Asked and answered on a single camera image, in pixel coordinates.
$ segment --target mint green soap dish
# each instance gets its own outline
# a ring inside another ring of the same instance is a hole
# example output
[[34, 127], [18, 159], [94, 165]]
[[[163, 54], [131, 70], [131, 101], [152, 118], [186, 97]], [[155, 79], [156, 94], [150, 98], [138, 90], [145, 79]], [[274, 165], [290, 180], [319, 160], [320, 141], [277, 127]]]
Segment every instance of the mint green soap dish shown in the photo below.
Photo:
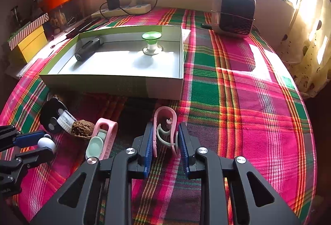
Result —
[[94, 136], [91, 138], [90, 142], [88, 143], [86, 152], [85, 152], [85, 158], [88, 159], [90, 157], [97, 157], [99, 158], [101, 153], [102, 153], [102, 149], [103, 149], [103, 140], [98, 137], [98, 136]]

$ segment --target yellow box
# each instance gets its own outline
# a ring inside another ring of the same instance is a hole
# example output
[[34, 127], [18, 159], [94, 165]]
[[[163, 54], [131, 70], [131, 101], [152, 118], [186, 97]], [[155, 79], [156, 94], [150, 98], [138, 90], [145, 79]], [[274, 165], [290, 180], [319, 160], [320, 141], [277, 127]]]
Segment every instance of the yellow box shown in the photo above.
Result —
[[44, 28], [41, 25], [28, 36], [26, 36], [13, 51], [14, 58], [20, 59], [25, 63], [31, 61], [31, 59], [48, 43]]

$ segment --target metal screw head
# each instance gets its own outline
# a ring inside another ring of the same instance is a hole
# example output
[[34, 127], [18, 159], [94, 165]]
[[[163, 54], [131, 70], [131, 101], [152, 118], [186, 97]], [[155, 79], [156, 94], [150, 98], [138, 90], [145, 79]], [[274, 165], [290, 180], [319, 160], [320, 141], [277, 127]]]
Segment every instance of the metal screw head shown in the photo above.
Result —
[[206, 149], [205, 147], [199, 147], [198, 152], [200, 154], [206, 154], [208, 152], [208, 149]]
[[91, 158], [88, 158], [87, 159], [87, 163], [88, 164], [94, 164], [94, 163], [96, 163], [98, 160], [97, 160], [97, 158], [96, 157], [91, 157]]
[[246, 162], [246, 159], [242, 156], [237, 157], [236, 160], [237, 160], [238, 163], [241, 163], [241, 164], [244, 164]]
[[136, 153], [136, 150], [132, 147], [129, 147], [125, 150], [125, 153], [128, 155], [132, 155], [132, 154]]

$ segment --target walnut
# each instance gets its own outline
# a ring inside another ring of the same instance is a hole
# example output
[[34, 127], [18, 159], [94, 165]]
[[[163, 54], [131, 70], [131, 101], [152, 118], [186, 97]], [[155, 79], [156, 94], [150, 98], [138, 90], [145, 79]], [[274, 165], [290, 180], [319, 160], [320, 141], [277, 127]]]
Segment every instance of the walnut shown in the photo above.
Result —
[[73, 136], [90, 139], [94, 130], [94, 124], [86, 120], [78, 120], [72, 124], [71, 134]]

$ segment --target curtain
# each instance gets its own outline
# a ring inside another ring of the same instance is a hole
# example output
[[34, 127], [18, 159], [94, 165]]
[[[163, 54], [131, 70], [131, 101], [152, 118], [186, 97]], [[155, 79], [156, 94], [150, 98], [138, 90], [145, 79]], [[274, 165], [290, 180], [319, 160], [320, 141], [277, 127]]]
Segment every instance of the curtain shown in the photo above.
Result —
[[276, 52], [303, 98], [316, 96], [331, 80], [330, 34], [330, 0], [299, 0]]

